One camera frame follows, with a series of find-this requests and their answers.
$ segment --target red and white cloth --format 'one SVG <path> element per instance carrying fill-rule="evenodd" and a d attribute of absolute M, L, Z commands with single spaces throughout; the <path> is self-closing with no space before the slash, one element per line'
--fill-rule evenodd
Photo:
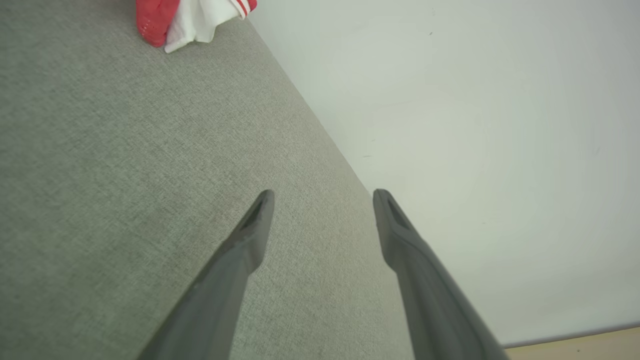
<path fill-rule="evenodd" d="M 216 26 L 234 17 L 244 19 L 257 5 L 257 0 L 180 0 L 164 51 L 176 51 L 192 41 L 211 42 Z"/>

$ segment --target red stripe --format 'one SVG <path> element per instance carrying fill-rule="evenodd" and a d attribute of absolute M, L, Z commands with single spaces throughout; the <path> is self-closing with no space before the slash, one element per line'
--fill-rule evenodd
<path fill-rule="evenodd" d="M 244 4 L 242 3 L 242 0 L 236 0 L 236 1 L 238 2 L 238 4 L 240 4 L 242 11 L 244 11 L 244 16 L 247 16 L 246 8 L 244 8 Z"/>

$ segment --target white wall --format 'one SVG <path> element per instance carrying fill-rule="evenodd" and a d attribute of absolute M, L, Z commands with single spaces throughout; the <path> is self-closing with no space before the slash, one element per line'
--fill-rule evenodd
<path fill-rule="evenodd" d="M 502 342 L 640 320 L 640 1 L 270 0 L 251 18 Z"/>

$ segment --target gray couch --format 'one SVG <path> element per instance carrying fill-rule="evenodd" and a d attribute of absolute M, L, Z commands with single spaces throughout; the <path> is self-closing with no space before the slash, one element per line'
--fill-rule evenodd
<path fill-rule="evenodd" d="M 0 6 L 2 359 L 134 359 L 266 188 L 232 359 L 412 358 L 370 194 L 249 22 L 167 55 L 134 0 Z"/>

